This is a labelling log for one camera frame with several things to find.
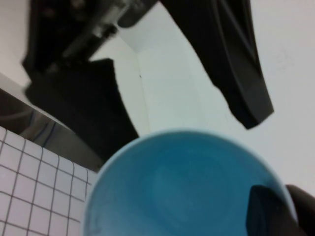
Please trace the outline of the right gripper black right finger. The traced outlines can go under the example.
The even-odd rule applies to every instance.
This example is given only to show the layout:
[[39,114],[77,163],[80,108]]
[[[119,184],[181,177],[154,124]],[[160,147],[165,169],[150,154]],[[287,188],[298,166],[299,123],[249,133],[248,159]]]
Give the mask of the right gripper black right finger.
[[300,228],[315,236],[315,198],[295,185],[286,185],[294,202]]

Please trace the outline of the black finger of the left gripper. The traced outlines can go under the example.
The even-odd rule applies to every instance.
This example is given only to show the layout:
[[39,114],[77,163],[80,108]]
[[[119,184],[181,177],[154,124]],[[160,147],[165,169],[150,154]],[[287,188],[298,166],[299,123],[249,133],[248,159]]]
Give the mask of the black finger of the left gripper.
[[231,113],[246,128],[274,111],[261,70],[248,0],[164,0]]
[[139,137],[123,104],[112,59],[48,73],[28,63],[24,69],[31,79],[28,100],[71,129],[103,160]]

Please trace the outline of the left gripper black metal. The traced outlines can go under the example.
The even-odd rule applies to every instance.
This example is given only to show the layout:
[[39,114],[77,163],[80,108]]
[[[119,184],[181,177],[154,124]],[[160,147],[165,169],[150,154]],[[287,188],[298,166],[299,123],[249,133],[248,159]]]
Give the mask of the left gripper black metal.
[[23,68],[33,76],[85,63],[119,28],[135,26],[155,4],[155,0],[31,0]]

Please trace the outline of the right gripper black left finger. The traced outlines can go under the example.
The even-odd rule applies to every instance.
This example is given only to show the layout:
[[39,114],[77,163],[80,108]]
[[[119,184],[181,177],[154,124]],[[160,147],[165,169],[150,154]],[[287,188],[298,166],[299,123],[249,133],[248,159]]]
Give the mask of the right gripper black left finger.
[[269,188],[254,185],[246,216],[249,236],[298,236],[299,226],[284,202]]

